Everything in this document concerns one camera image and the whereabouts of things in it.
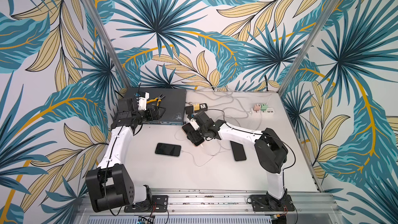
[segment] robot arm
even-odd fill
[[[147,109],[148,98],[148,93],[138,92],[137,111],[132,98],[118,100],[119,111],[111,125],[112,136],[108,148],[97,168],[86,175],[87,189],[95,212],[137,202],[142,205],[152,203],[150,188],[147,185],[135,185],[123,165],[137,126],[162,116],[157,106]]]
[[[250,130],[236,127],[223,120],[214,122],[205,112],[199,112],[195,116],[188,116],[188,118],[190,118],[190,122],[187,125],[192,126],[192,128],[183,128],[183,130],[194,144],[209,137],[254,145],[258,161],[267,173],[267,195],[270,202],[280,205],[281,199],[285,195],[283,166],[287,159],[288,150],[272,129],[267,128],[265,131]]]

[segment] black smartphone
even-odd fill
[[[181,146],[176,144],[164,144],[164,143],[158,143],[155,150],[155,154],[172,156],[172,157],[179,157],[180,152],[181,152]]]
[[[245,149],[243,148],[243,145],[240,143],[236,143],[234,141],[230,141],[230,142],[231,142],[232,154],[234,155],[234,160],[237,162],[245,161],[246,153],[245,153]]]

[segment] metal frame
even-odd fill
[[[212,190],[185,190],[185,189],[152,189],[154,195],[168,195],[170,216],[197,216],[197,215],[225,215],[225,216],[258,216],[281,214],[282,212],[253,212],[246,202],[250,195],[265,194],[266,191],[212,191]],[[341,212],[332,194],[321,192],[289,192],[297,209],[297,215],[314,214],[332,224],[343,224]],[[119,216],[137,216],[138,213],[120,212]],[[158,216],[167,213],[156,213]],[[288,213],[288,218],[295,220],[296,212]],[[109,211],[95,213],[91,207],[88,195],[80,205],[75,224],[86,224],[90,216],[108,217]]]
[[[81,0],[84,6],[84,9],[87,11],[88,15],[91,18],[91,21],[94,24],[94,27],[97,29],[98,36],[101,38],[103,45],[105,46],[106,51],[112,59],[113,64],[115,65],[115,69],[119,74],[124,87],[130,87],[130,82],[127,79],[126,73],[122,68],[120,60],[115,52],[115,48],[112,45],[111,39],[109,38],[104,25],[102,24],[102,20],[100,15],[98,14],[97,8],[94,5],[93,0]]]
[[[289,84],[289,82],[291,81],[293,76],[295,75],[296,70],[298,69],[301,62],[303,61],[309,48],[311,47],[312,43],[315,41],[315,38],[317,37],[319,32],[321,32],[323,26],[325,25],[326,21],[328,20],[329,16],[331,15],[331,13],[334,11],[334,9],[339,1],[340,0],[329,0],[326,3],[325,7],[323,8],[321,14],[319,15],[319,17],[316,21],[316,24],[312,28],[310,34],[308,34],[308,37],[307,37],[304,45],[300,49],[300,52],[296,56],[296,59],[293,61],[289,71],[287,72],[287,74],[285,76],[285,79],[283,80],[281,86],[279,87],[278,93],[280,95],[282,95],[285,92],[287,85]]]

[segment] black mounting plate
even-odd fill
[[[292,198],[290,195],[286,195],[284,199],[282,200],[282,206],[278,210],[272,210],[270,207],[267,207],[267,202],[266,202],[266,195],[250,195],[251,199],[251,206],[253,207],[254,212],[283,212],[283,206],[285,205],[287,207],[287,211],[295,211],[295,207],[292,202]]]
[[[156,209],[155,209],[154,213],[166,212],[168,200],[169,200],[168,195],[153,195],[152,196],[153,205],[155,205],[155,202],[156,202]],[[151,213],[152,207],[141,208],[141,207],[138,207],[137,205],[129,205],[129,206],[125,206],[124,212],[125,213],[144,213],[144,212]]]

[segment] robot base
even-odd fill
[[[169,197],[167,195],[153,195],[152,196],[152,205],[146,206],[146,207],[139,207],[138,205],[129,205],[125,206],[125,213],[151,213],[152,212],[152,206],[155,206],[156,203],[156,209],[154,213],[164,213],[167,211],[167,204],[168,204],[168,199]]]
[[[255,212],[285,212],[283,209],[284,206],[287,207],[287,211],[289,212],[295,211],[292,198],[286,193],[280,200],[276,200],[269,194],[251,195],[250,199],[251,202],[249,203],[251,203]]]

